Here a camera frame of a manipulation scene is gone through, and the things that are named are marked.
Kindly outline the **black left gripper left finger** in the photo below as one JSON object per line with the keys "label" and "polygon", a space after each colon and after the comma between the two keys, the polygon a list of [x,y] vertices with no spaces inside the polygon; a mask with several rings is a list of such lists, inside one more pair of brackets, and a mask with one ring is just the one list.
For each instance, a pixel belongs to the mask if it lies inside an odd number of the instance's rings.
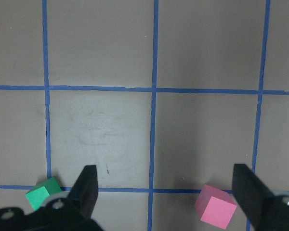
{"label": "black left gripper left finger", "polygon": [[98,198],[95,165],[87,165],[66,196],[55,196],[35,212],[19,207],[0,209],[0,231],[102,231],[91,218]]}

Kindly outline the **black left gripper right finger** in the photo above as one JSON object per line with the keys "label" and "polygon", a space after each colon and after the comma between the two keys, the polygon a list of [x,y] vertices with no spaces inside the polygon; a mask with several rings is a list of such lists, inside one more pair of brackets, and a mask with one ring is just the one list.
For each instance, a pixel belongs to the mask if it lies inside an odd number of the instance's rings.
{"label": "black left gripper right finger", "polygon": [[245,164],[234,164],[232,193],[256,231],[289,231],[289,192],[270,190]]}

